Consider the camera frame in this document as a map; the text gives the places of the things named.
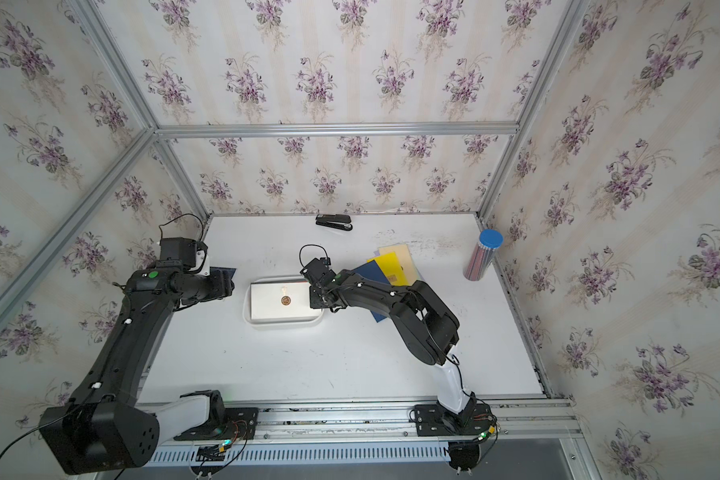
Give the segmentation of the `blue envelope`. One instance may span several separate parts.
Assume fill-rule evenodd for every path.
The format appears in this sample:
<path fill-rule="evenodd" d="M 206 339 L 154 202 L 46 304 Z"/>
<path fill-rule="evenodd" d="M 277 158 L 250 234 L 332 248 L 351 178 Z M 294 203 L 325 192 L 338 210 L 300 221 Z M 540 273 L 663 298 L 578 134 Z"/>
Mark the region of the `blue envelope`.
<path fill-rule="evenodd" d="M 375 260 L 366 262 L 363 265 L 354 268 L 353 272 L 368 280 L 382 283 L 384 285 L 390 285 L 389 280 Z"/>

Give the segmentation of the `white rectangular storage tray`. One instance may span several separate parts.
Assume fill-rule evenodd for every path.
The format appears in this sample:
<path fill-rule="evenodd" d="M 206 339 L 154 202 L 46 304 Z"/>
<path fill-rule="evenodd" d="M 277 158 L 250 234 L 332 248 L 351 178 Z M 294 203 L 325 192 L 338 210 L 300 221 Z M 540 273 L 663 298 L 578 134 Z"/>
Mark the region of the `white rectangular storage tray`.
<path fill-rule="evenodd" d="M 309 283 L 296 276 L 264 277 L 253 281 L 243 305 L 244 320 L 259 329 L 313 326 L 323 315 L 323 309 L 311 306 Z"/>

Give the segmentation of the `white envelope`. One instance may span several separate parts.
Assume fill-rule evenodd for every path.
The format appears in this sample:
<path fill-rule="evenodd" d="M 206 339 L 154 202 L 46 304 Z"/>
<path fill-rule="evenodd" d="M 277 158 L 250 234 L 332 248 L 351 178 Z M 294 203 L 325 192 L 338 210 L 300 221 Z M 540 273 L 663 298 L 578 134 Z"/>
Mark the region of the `white envelope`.
<path fill-rule="evenodd" d="M 250 318 L 255 323 L 309 321 L 319 316 L 303 281 L 254 283 L 250 287 Z"/>

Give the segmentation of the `beige envelope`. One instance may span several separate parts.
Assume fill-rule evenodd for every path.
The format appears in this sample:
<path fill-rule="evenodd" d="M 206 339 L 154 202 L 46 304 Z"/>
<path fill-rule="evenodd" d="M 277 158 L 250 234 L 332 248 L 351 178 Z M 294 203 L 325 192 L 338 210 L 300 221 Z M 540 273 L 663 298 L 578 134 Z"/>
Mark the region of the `beige envelope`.
<path fill-rule="evenodd" d="M 417 280 L 422 280 L 422 276 L 419 270 L 414 264 L 412 254 L 407 244 L 400 243 L 396 245 L 390 245 L 380 247 L 378 249 L 378 255 L 383 256 L 386 254 L 394 253 L 400 267 L 407 280 L 406 285 L 412 285 Z"/>

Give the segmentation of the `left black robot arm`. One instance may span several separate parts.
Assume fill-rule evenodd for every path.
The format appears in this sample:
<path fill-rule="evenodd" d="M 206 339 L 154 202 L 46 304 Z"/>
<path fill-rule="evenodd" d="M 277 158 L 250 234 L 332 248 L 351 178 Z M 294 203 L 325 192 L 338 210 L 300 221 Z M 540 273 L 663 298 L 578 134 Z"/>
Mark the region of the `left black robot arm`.
<path fill-rule="evenodd" d="M 217 390 L 185 394 L 155 412 L 137 406 L 173 314 L 234 291 L 234 269 L 206 266 L 197 257 L 206 250 L 189 238 L 161 240 L 159 258 L 123 286 L 119 315 L 82 383 L 64 405 L 44 411 L 40 434 L 66 474 L 142 467 L 158 446 L 192 429 L 224 432 Z"/>

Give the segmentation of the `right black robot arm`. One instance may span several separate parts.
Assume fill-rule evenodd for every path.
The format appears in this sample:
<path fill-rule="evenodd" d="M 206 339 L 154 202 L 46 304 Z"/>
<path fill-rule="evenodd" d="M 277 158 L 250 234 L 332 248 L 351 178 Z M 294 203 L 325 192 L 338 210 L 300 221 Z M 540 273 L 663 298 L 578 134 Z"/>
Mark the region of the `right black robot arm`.
<path fill-rule="evenodd" d="M 362 308 L 389 318 L 408 351 L 432 367 L 438 385 L 437 407 L 441 422 L 452 429 L 484 419 L 476 412 L 479 399 L 464 388 L 457 358 L 460 322 L 424 281 L 393 286 L 371 280 L 355 270 L 338 273 L 327 257 L 314 258 L 302 266 L 310 285 L 310 306 L 333 313 Z"/>

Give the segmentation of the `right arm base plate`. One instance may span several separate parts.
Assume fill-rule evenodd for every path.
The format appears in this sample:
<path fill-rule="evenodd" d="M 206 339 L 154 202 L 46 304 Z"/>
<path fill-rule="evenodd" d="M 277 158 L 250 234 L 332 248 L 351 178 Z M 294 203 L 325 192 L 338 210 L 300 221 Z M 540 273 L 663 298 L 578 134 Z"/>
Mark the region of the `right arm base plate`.
<path fill-rule="evenodd" d="M 468 403 L 460 413 L 453 413 L 439 403 L 415 405 L 409 412 L 409 421 L 418 437 L 486 438 L 497 428 L 496 416 L 482 402 Z"/>

